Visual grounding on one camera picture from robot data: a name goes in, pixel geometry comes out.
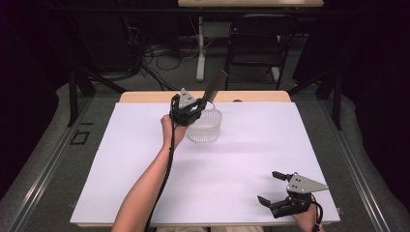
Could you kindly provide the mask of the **metal floor rail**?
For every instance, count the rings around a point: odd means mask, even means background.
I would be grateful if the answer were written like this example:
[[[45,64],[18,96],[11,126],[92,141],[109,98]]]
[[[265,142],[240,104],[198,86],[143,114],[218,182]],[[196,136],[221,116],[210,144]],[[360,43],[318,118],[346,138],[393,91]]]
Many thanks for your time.
[[[76,132],[79,121],[87,112],[93,98],[83,98],[78,116],[69,126],[71,119],[69,106],[61,101],[57,111],[42,138],[22,167],[6,196],[0,201],[0,230],[21,232],[31,217],[46,187],[53,177],[60,159]]]
[[[333,121],[332,109],[326,101],[319,101],[319,105],[325,114],[327,122],[330,124],[333,134],[337,138],[337,143],[340,145],[342,150],[342,156],[346,168],[352,178],[355,188],[364,204],[367,215],[371,220],[371,223],[376,232],[391,232],[390,226],[385,220],[381,209],[376,202],[374,194],[369,188],[366,182],[366,178],[360,169],[359,164],[355,159],[355,155],[351,150],[343,131],[340,130]]]

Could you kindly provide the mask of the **black folding chair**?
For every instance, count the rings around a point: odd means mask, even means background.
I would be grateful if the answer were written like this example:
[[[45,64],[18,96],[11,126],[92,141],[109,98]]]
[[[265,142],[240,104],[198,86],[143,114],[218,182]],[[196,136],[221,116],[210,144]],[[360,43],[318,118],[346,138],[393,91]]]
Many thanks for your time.
[[[278,69],[279,88],[299,21],[289,14],[243,14],[229,27],[224,71],[231,66]]]

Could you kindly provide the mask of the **person's right hand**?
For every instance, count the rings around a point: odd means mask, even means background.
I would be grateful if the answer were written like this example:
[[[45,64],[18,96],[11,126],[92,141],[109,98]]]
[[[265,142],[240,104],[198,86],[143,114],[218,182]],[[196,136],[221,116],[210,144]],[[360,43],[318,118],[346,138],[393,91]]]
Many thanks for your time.
[[[314,204],[311,204],[306,212],[293,215],[293,218],[303,232],[325,232],[322,226],[318,227],[318,231],[315,229],[317,209]]]

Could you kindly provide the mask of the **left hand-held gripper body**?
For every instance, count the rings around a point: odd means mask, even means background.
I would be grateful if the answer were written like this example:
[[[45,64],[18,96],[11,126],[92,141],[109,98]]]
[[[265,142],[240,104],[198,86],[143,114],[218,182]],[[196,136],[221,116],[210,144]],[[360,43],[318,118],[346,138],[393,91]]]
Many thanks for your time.
[[[171,120],[179,126],[189,126],[193,124],[193,114],[203,110],[198,107],[200,100],[201,99],[196,99],[185,88],[182,88],[181,92],[171,99],[169,112]]]

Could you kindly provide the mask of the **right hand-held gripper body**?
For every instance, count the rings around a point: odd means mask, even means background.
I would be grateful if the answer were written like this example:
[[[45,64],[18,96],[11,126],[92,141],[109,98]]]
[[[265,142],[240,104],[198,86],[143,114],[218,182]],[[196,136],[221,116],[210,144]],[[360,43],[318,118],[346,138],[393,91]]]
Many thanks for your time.
[[[306,212],[312,204],[312,194],[317,191],[327,190],[328,188],[325,184],[295,172],[292,174],[291,180],[287,182],[286,192],[288,196],[282,201],[272,203],[272,209],[270,210],[274,218]]]

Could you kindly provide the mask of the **wooden desk with white legs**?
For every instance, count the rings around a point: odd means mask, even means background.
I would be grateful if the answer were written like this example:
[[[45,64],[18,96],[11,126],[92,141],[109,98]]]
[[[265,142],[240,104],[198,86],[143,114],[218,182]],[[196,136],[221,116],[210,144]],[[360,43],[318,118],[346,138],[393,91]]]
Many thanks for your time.
[[[178,0],[178,6],[189,10],[244,10],[244,9],[308,9],[321,8],[324,0]],[[208,22],[203,16],[198,18],[198,62],[196,80],[201,82],[205,78],[206,53],[204,39],[226,38],[228,36],[227,22]]]

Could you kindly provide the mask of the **white slotted plastic basket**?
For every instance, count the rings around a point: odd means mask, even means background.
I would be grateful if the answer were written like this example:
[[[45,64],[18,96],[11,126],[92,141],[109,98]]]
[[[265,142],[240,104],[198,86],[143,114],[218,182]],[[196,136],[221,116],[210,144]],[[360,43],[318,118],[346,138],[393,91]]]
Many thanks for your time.
[[[221,112],[212,104],[202,111],[201,116],[187,130],[188,138],[197,143],[215,141],[220,136]]]

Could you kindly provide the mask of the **white table cover sheet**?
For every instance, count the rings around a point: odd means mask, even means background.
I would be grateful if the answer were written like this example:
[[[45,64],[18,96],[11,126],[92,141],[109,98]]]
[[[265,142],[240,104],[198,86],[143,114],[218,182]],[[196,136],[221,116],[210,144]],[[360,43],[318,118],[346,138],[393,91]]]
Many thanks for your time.
[[[208,143],[184,139],[177,147],[154,226],[269,225],[273,202],[287,195],[273,172],[325,178],[293,102],[220,102],[220,136]],[[161,146],[166,103],[118,103],[109,120],[71,221],[113,222],[125,195]]]

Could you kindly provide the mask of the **black metal stand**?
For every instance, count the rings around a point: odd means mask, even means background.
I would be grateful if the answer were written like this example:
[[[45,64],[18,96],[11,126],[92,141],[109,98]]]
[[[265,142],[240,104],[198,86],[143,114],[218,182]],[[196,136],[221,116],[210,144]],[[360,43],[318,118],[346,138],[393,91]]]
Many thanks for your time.
[[[96,95],[96,89],[92,81],[96,80],[104,86],[114,90],[119,94],[126,92],[126,89],[111,82],[100,74],[88,69],[72,70],[69,75],[69,97],[70,97],[70,121],[68,126],[71,127],[79,116],[77,90],[86,97],[93,98]]]
[[[333,66],[324,72],[309,78],[306,81],[299,83],[296,87],[287,90],[289,96],[293,96],[300,91],[306,89],[308,86],[316,81],[320,81],[319,87],[315,93],[319,100],[327,100],[331,93],[333,93],[332,103],[332,121],[339,131],[341,131],[340,124],[340,107],[341,107],[341,91],[342,91],[342,72],[343,67],[340,65]]]

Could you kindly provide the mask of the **person's left hand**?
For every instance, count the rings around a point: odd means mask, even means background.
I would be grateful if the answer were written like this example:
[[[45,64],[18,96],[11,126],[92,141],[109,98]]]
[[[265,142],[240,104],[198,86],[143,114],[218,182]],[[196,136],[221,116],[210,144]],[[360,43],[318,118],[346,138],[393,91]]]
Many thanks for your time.
[[[163,149],[169,149],[173,142],[174,147],[177,147],[184,139],[187,127],[173,126],[168,114],[165,114],[161,118],[162,127],[162,147]]]

